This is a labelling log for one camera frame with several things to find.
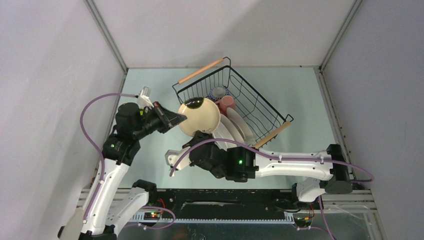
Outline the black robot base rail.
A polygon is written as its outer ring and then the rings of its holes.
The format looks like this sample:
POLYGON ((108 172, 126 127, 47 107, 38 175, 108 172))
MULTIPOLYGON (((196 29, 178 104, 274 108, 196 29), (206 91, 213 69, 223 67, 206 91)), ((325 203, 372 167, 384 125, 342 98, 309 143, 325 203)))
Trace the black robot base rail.
POLYGON ((289 213, 317 213, 317 200, 303 203, 288 189, 158 189, 157 204, 177 221, 286 220, 289 213))

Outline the cream plate with plum blossom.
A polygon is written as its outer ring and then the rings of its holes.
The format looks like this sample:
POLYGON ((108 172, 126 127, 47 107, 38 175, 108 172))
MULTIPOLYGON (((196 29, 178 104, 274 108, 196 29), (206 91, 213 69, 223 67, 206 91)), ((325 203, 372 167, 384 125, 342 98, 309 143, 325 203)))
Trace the cream plate with plum blossom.
POLYGON ((183 102, 178 113, 186 116, 179 129, 186 135, 193 137, 196 131, 211 134, 220 122, 221 113, 215 102, 205 97, 194 97, 183 102))

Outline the green rim Hao Wei plate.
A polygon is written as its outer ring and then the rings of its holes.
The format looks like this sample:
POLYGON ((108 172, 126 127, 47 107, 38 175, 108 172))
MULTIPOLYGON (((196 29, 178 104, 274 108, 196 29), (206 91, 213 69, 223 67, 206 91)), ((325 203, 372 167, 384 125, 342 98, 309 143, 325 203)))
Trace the green rim Hao Wei plate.
POLYGON ((226 109, 226 114, 228 119, 237 127, 240 134, 243 137, 243 140, 247 144, 254 144, 256 142, 253 131, 249 127, 249 125, 245 122, 245 120, 241 117, 240 114, 237 113, 236 110, 229 107, 226 109))

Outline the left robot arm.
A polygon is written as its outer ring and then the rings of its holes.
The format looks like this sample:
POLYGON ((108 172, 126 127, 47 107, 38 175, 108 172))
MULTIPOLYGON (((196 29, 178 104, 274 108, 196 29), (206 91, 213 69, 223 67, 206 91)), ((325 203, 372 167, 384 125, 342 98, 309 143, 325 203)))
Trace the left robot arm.
POLYGON ((104 142, 95 183, 83 207, 76 209, 58 232, 60 240, 116 240, 130 218, 143 206, 158 202, 156 184, 136 181, 129 194, 110 210, 116 191, 140 150, 140 140, 157 131, 166 133, 185 121, 183 114, 162 107, 157 101, 140 107, 134 102, 119 106, 113 132, 104 142))

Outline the green red rim plate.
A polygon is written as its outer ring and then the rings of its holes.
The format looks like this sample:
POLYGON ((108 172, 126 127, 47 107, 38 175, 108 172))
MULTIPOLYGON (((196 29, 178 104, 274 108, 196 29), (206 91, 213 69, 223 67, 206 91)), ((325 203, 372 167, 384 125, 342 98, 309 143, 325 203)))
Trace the green red rim plate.
POLYGON ((228 130, 230 135, 232 136, 233 140, 239 143, 244 144, 245 141, 237 129, 237 127, 224 115, 220 114, 220 122, 225 126, 225 128, 228 130))

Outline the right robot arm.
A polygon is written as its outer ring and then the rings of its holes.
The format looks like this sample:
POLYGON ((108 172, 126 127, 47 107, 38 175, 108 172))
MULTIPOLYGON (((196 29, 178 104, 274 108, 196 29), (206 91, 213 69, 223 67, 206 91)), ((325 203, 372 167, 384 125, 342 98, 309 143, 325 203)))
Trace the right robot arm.
POLYGON ((304 177, 292 186, 290 201, 297 209, 304 209, 323 194, 353 191, 348 165, 338 144, 312 153, 277 152, 197 132, 178 154, 172 169, 186 166, 197 166, 217 179, 237 183, 270 176, 304 177))

